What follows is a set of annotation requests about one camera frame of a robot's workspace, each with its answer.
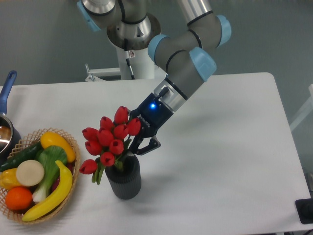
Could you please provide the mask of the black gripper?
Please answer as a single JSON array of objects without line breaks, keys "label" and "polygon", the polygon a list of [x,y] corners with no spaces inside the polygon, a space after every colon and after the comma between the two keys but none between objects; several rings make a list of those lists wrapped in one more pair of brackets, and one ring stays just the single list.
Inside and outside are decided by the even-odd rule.
[{"label": "black gripper", "polygon": [[[157,131],[173,115],[173,111],[158,100],[157,96],[150,93],[147,98],[133,111],[127,123],[130,137],[133,141],[129,146],[127,156],[145,155],[161,147]],[[141,139],[150,138],[147,146],[138,149]]]}]

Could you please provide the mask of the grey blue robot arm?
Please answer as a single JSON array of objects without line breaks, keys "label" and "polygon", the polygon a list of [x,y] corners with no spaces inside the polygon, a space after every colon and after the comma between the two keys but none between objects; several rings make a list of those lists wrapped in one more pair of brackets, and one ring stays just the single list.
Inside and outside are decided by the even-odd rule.
[{"label": "grey blue robot arm", "polygon": [[187,31],[176,37],[161,34],[158,20],[147,12],[144,0],[80,0],[77,7],[93,31],[105,29],[116,48],[123,80],[153,79],[155,67],[166,76],[154,91],[131,111],[141,129],[125,156],[143,155],[160,146],[158,129],[215,72],[209,52],[226,43],[231,26],[215,15],[207,0],[178,2]]}]

